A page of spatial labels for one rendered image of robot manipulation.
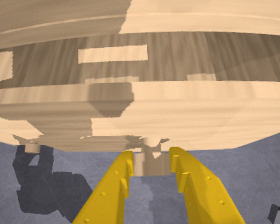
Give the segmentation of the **wooden chest of drawers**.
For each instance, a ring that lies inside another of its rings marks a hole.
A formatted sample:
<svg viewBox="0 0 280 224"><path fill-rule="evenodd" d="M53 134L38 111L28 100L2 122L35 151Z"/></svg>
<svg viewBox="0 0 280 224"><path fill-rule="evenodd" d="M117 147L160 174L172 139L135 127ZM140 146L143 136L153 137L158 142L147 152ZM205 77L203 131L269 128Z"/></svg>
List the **wooden chest of drawers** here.
<svg viewBox="0 0 280 224"><path fill-rule="evenodd" d="M0 49L77 37L169 31L217 31L280 35L280 18L193 12L89 17L0 32Z"/></svg>

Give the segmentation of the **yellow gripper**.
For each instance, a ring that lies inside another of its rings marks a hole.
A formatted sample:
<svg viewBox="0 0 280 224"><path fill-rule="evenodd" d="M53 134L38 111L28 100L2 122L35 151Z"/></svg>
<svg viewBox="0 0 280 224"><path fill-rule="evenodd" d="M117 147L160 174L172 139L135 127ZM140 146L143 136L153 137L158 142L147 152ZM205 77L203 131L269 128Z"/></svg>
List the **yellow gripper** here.
<svg viewBox="0 0 280 224"><path fill-rule="evenodd" d="M245 224L221 183L199 160L180 147L170 147L170 168L184 193L189 224ZM109 167L72 224L124 224L133 151L123 151Z"/></svg>

